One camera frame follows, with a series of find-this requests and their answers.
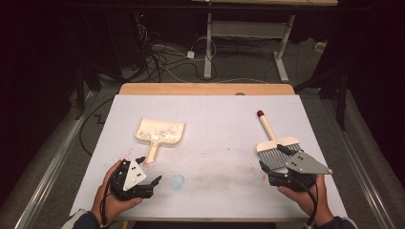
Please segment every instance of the brush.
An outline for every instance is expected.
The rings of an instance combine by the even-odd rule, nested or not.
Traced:
[[[257,112],[257,116],[259,116],[259,119],[262,122],[263,127],[265,128],[268,138],[270,138],[270,141],[262,142],[257,145],[256,151],[259,155],[259,159],[261,159],[264,164],[267,165],[268,168],[270,168],[270,170],[285,167],[286,161],[289,159],[289,156],[283,154],[277,148],[277,145],[280,144],[286,146],[292,151],[300,151],[300,141],[292,136],[277,139],[273,130],[271,130],[271,127],[268,124],[263,111]]]

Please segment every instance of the table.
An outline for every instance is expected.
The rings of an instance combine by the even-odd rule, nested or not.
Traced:
[[[120,219],[304,221],[307,216],[271,187],[260,169],[255,146],[268,139],[256,115],[258,108],[269,115],[276,135],[296,134],[300,146],[326,164],[301,100],[289,85],[125,84],[114,100],[71,214],[92,206],[98,181],[114,161],[147,151],[149,145],[134,137],[139,119],[147,116],[183,121],[184,133],[178,145],[160,147],[156,161],[143,169],[150,179],[162,175],[154,196]],[[332,178],[326,177],[326,182],[331,210],[346,216]]]
[[[230,4],[258,4],[258,5],[290,5],[290,6],[336,6],[337,0],[211,0],[212,3]],[[204,78],[211,78],[212,66],[212,36],[231,37],[257,37],[257,38],[281,38],[278,52],[273,53],[278,74],[283,83],[288,83],[286,68],[283,64],[283,53],[286,49],[289,33],[292,29],[295,15],[290,15],[285,23],[265,23],[265,22],[241,22],[241,21],[217,21],[212,19],[212,13],[208,14],[206,32],[206,51],[204,62]]]

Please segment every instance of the person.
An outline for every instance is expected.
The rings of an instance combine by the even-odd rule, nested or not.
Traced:
[[[96,229],[104,227],[102,218],[100,214],[100,205],[104,197],[104,191],[108,183],[108,179],[111,174],[119,167],[120,160],[116,162],[113,167],[111,167],[103,179],[102,184],[98,187],[96,192],[95,201],[92,210],[87,212],[80,209],[75,213],[63,226],[62,229]],[[325,184],[324,175],[317,175],[316,177],[317,192],[316,187],[313,185],[310,191],[313,195],[318,196],[318,207],[314,218],[315,226],[313,228],[317,229],[356,229],[355,223],[348,218],[334,217],[328,206],[327,198],[327,187]],[[280,186],[278,191],[285,195],[287,198],[295,201],[300,208],[308,215],[313,211],[313,202],[309,197],[308,193],[305,192],[294,192],[288,187]],[[119,214],[122,212],[138,206],[142,203],[142,198],[133,198],[128,201],[120,201],[114,197],[114,195],[109,195],[106,198],[106,209],[105,217],[108,223],[113,222]]]

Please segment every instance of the dustpan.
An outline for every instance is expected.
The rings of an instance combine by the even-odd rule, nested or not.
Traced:
[[[155,161],[156,152],[161,144],[174,145],[179,143],[183,130],[184,123],[141,119],[135,136],[139,140],[150,142],[144,163]]]

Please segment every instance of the person's left hand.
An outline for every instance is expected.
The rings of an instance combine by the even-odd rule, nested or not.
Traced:
[[[121,161],[117,161],[116,164],[113,165],[113,167],[108,170],[106,173],[104,180],[102,184],[98,187],[96,197],[95,197],[95,202],[93,204],[92,208],[92,213],[95,214],[98,224],[101,223],[101,201],[103,200],[104,197],[104,191],[107,186],[108,179],[110,176],[113,174],[113,172],[119,167]],[[106,198],[106,203],[105,203],[105,217],[108,220],[108,223],[114,221],[119,214],[121,214],[123,211],[126,211],[128,209],[131,209],[138,204],[142,203],[142,198],[132,198],[128,201],[121,201],[118,200],[114,195],[111,194],[111,191],[108,191],[108,197]]]

